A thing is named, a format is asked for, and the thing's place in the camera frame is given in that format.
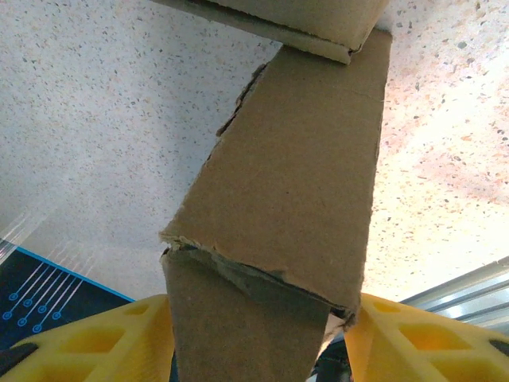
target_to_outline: folded cardboard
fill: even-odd
[[[182,382],[299,381],[359,309],[390,35],[352,65],[283,47],[161,232]]]
[[[389,0],[155,0],[173,8],[350,63]]]

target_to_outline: terrazzo surface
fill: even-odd
[[[409,297],[507,255],[507,3],[393,1],[364,290]],[[0,2],[0,236],[133,298],[157,232],[279,48],[148,1]]]

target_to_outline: cardboard box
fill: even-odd
[[[182,382],[305,380],[356,319],[391,37],[352,65],[283,47],[161,238]]]
[[[389,0],[155,0],[304,52],[350,63]]]

